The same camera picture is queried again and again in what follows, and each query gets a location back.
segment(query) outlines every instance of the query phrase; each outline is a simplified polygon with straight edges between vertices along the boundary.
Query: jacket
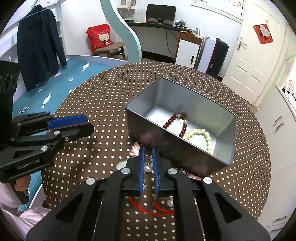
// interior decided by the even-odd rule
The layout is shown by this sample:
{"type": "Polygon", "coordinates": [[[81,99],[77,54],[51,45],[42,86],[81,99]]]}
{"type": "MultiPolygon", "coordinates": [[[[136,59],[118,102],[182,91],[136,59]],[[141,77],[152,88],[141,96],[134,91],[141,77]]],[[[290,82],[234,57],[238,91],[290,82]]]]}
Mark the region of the jacket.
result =
{"type": "Polygon", "coordinates": [[[17,56],[27,91],[59,71],[57,56],[62,66],[67,65],[56,19],[50,9],[38,5],[20,20],[17,56]]]}

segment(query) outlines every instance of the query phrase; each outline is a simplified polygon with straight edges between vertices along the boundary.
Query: stool leg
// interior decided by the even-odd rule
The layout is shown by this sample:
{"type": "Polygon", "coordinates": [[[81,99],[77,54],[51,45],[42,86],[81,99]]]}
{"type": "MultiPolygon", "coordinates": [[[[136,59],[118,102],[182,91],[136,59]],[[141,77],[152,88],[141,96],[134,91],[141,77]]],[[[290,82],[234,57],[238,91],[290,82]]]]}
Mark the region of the stool leg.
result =
{"type": "Polygon", "coordinates": [[[123,47],[121,47],[121,54],[122,54],[122,59],[125,60],[126,59],[126,56],[124,54],[124,49],[123,47]]]}

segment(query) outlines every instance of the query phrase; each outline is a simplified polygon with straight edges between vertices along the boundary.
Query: metal box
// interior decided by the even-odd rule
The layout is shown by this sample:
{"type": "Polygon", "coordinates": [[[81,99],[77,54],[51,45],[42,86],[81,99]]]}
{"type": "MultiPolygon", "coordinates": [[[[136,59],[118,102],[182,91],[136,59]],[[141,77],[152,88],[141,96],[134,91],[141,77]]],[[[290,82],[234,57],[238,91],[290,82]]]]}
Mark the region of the metal box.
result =
{"type": "Polygon", "coordinates": [[[230,165],[234,156],[236,116],[215,101],[174,81],[159,78],[125,105],[129,135],[188,172],[208,176],[230,165]],[[173,114],[187,118],[187,132],[203,128],[210,133],[213,154],[206,151],[204,136],[188,141],[179,137],[178,119],[163,125],[173,114]]]}

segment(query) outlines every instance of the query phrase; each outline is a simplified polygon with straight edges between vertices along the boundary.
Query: brown polka dot tablecloth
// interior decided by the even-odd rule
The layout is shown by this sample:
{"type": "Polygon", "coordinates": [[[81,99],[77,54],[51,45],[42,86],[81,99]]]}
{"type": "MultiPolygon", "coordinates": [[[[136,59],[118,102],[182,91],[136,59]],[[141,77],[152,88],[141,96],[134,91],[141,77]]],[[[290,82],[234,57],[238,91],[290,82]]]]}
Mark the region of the brown polka dot tablecloth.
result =
{"type": "MultiPolygon", "coordinates": [[[[56,111],[59,116],[84,114],[95,126],[90,137],[65,144],[54,166],[42,171],[47,202],[54,208],[87,177],[107,178],[119,161],[129,158],[134,141],[128,136],[124,105],[159,77],[191,88],[232,111],[237,117],[234,162],[211,177],[255,219],[259,218],[270,184],[270,156],[264,133],[248,106],[227,86],[197,70],[167,63],[135,63],[104,71],[77,87],[56,111]]],[[[136,200],[158,213],[153,203],[153,174],[136,200]]],[[[120,240],[174,240],[174,216],[152,216],[124,200],[120,240]]],[[[165,199],[161,208],[169,210],[165,199]]]]}

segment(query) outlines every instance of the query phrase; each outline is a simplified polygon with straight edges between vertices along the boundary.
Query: monitor screen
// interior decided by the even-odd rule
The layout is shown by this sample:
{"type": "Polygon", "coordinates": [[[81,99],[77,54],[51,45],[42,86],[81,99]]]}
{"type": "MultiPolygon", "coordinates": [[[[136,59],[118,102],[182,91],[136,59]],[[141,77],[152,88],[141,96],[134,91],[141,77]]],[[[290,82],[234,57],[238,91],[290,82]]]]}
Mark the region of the monitor screen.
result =
{"type": "Polygon", "coordinates": [[[146,18],[156,18],[174,21],[176,13],[175,6],[148,4],[146,18]]]}

